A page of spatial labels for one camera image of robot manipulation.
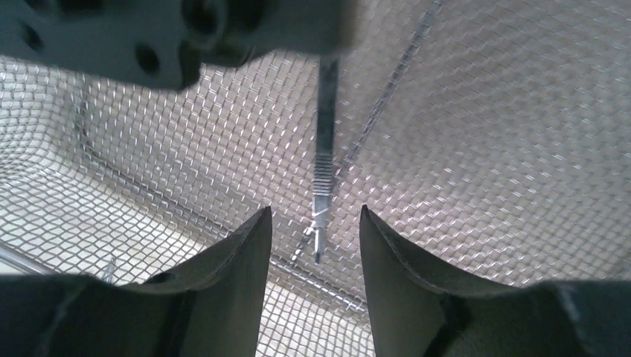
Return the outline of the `metal surgical instrument tray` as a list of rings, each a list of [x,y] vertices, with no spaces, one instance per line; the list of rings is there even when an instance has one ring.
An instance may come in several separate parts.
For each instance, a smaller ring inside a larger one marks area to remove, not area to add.
[[[318,63],[204,67],[181,92],[1,59],[1,257],[142,282],[261,207],[259,356],[372,356],[363,205],[507,285],[630,278],[630,3],[362,1],[313,259]]]

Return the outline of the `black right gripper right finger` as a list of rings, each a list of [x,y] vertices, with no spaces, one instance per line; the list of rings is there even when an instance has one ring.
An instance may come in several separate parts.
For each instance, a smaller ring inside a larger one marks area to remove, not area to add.
[[[630,282],[514,287],[457,268],[368,207],[359,223],[378,356],[628,356]]]

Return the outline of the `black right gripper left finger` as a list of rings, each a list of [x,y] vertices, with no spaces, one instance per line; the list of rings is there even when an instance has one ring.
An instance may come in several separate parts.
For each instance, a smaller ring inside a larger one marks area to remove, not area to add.
[[[272,211],[143,283],[1,276],[3,356],[254,356]]]

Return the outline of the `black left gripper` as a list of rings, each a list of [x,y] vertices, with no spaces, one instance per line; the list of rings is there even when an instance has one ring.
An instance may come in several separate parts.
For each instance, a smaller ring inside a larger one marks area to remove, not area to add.
[[[355,1],[3,1],[1,54],[152,89],[274,51],[331,57],[356,38]]]

